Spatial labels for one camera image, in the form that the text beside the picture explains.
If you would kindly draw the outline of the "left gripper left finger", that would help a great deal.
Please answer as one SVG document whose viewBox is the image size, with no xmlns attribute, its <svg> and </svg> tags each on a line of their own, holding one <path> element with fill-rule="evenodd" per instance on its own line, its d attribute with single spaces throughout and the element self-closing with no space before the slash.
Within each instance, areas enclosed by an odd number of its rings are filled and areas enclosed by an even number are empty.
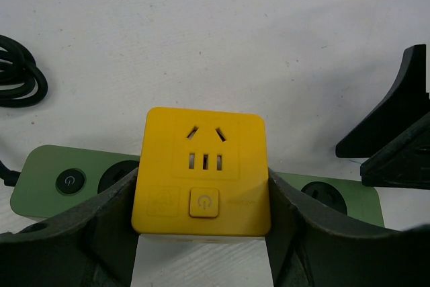
<svg viewBox="0 0 430 287">
<path fill-rule="evenodd" d="M 130 286 L 137 171 L 56 216 L 1 234 L 2 286 Z"/>
</svg>

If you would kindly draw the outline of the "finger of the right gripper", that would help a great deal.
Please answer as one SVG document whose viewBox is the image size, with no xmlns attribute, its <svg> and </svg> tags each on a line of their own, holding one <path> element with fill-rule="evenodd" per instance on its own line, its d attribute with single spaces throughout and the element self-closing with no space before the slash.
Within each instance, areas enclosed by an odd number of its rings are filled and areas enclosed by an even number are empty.
<svg viewBox="0 0 430 287">
<path fill-rule="evenodd" d="M 360 167 L 370 187 L 429 188 L 429 119 L 421 118 Z"/>
<path fill-rule="evenodd" d="M 404 50 L 399 72 L 382 101 L 335 147 L 339 158 L 368 158 L 429 112 L 427 46 Z"/>
</svg>

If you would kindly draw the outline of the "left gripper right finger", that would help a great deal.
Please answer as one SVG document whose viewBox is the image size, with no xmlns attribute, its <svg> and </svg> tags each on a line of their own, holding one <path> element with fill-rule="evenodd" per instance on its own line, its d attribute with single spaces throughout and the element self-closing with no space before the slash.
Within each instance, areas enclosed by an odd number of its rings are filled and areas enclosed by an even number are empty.
<svg viewBox="0 0 430 287">
<path fill-rule="evenodd" d="M 359 182 L 269 172 L 265 243 L 275 286 L 428 286 L 429 226 L 384 226 Z"/>
</svg>

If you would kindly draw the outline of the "green power strip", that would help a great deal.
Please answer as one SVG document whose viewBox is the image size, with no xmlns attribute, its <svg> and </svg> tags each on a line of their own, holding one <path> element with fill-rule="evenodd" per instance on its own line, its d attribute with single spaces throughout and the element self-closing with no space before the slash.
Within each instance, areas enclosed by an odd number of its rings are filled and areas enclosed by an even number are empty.
<svg viewBox="0 0 430 287">
<path fill-rule="evenodd" d="M 108 189 L 138 167 L 139 157 L 43 145 L 27 157 L 10 198 L 18 215 L 50 218 Z M 379 195 L 358 181 L 280 173 L 291 186 L 352 218 L 384 226 Z"/>
</svg>

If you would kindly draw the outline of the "yellow cube adapter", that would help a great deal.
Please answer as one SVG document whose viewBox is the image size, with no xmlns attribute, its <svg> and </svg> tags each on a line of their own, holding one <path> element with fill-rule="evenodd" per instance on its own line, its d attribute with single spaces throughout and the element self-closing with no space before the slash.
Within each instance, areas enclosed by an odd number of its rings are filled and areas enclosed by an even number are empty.
<svg viewBox="0 0 430 287">
<path fill-rule="evenodd" d="M 183 108 L 146 116 L 132 208 L 148 236 L 221 241 L 271 228 L 263 118 Z"/>
</svg>

